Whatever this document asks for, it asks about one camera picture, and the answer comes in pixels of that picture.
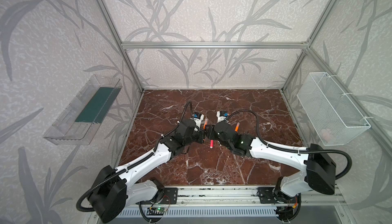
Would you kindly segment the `orange marker pen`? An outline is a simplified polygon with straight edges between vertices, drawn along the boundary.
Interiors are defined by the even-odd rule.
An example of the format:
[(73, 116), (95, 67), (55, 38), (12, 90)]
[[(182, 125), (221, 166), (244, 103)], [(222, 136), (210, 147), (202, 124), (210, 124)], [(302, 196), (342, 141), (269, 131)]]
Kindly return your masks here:
[(240, 126), (240, 123), (237, 123), (237, 124), (236, 124), (236, 127), (235, 127), (235, 132), (238, 132), (239, 126)]
[(204, 125), (203, 125), (203, 130), (206, 129), (207, 124), (208, 124), (208, 119), (205, 119), (205, 122), (204, 122)]

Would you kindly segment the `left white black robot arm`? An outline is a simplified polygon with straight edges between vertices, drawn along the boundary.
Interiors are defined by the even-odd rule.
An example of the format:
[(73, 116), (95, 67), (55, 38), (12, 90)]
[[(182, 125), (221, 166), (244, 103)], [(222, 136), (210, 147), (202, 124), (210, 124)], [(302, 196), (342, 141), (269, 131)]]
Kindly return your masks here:
[(115, 219), (124, 208), (143, 201), (158, 200), (164, 187), (157, 180), (139, 180), (158, 166), (181, 155), (186, 146), (199, 142), (202, 118), (184, 119), (173, 131), (158, 139), (156, 145), (135, 160), (112, 168), (106, 166), (92, 187), (76, 202), (80, 212), (95, 212), (102, 223)]

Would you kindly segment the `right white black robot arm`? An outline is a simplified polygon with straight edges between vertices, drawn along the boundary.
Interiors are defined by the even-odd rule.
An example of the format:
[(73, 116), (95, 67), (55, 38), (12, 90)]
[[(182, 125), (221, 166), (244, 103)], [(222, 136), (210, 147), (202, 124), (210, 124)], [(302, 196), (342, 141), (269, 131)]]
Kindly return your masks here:
[[(324, 150), (317, 144), (310, 147), (290, 147), (238, 132), (226, 121), (203, 127), (206, 138), (218, 141), (231, 153), (253, 159), (266, 159), (290, 166), (297, 173), (280, 177), (274, 187), (275, 197), (295, 197), (307, 191), (324, 195), (335, 193), (335, 182), (351, 169), (350, 156), (339, 150)], [(336, 163), (330, 154), (341, 154), (347, 159), (347, 166), (340, 174), (336, 173)]]

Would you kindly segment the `green circuit board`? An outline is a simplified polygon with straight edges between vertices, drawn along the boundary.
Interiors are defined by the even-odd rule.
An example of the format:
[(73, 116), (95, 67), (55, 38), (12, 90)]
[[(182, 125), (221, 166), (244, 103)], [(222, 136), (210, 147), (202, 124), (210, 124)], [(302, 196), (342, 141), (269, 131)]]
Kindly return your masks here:
[(151, 216), (163, 216), (169, 210), (169, 206), (158, 206), (158, 207), (149, 207), (147, 209), (147, 215)]

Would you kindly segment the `pink object in basket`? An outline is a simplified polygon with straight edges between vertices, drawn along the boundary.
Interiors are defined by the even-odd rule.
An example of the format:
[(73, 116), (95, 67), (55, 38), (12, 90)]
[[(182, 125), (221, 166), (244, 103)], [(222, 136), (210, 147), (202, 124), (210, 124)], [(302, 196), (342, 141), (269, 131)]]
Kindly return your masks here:
[(321, 137), (325, 142), (329, 142), (334, 139), (334, 135), (330, 129), (322, 129)]

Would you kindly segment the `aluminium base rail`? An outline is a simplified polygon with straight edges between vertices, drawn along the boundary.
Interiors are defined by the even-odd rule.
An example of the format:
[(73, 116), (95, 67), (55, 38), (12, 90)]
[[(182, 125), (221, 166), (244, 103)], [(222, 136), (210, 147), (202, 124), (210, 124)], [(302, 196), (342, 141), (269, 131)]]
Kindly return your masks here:
[[(260, 206), (257, 195), (259, 185), (179, 185), (177, 202), (169, 207), (213, 207), (213, 206)], [(301, 199), (294, 197), (289, 204), (301, 202), (302, 206), (346, 206), (338, 187), (334, 195), (323, 195), (316, 191), (303, 192)]]

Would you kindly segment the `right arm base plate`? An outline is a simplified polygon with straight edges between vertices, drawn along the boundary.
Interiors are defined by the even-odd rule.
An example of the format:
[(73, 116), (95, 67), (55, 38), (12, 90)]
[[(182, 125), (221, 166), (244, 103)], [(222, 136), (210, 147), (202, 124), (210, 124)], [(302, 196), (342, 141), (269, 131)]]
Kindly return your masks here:
[(284, 194), (281, 190), (274, 187), (258, 187), (257, 196), (261, 204), (295, 204), (296, 197)]

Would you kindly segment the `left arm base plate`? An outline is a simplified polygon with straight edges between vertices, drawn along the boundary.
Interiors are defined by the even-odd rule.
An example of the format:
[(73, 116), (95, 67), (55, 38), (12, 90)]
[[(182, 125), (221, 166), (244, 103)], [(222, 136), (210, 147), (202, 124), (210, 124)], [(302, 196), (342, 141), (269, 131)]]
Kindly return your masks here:
[(176, 204), (178, 198), (178, 188), (164, 188), (158, 190), (152, 200), (146, 201), (147, 204)]

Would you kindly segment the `aluminium frame crossbar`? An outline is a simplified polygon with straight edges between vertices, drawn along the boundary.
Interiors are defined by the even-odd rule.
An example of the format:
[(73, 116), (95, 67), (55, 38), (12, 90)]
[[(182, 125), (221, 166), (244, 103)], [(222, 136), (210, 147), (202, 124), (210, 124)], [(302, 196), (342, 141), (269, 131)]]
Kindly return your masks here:
[(305, 49), (305, 42), (124, 42), (127, 49)]

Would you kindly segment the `clear plastic wall tray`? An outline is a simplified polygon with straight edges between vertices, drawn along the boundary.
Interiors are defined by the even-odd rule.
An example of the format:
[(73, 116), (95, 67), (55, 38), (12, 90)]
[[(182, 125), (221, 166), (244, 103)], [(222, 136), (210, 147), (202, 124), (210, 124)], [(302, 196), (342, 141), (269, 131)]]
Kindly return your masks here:
[(92, 75), (47, 129), (55, 145), (89, 145), (122, 89), (121, 79)]

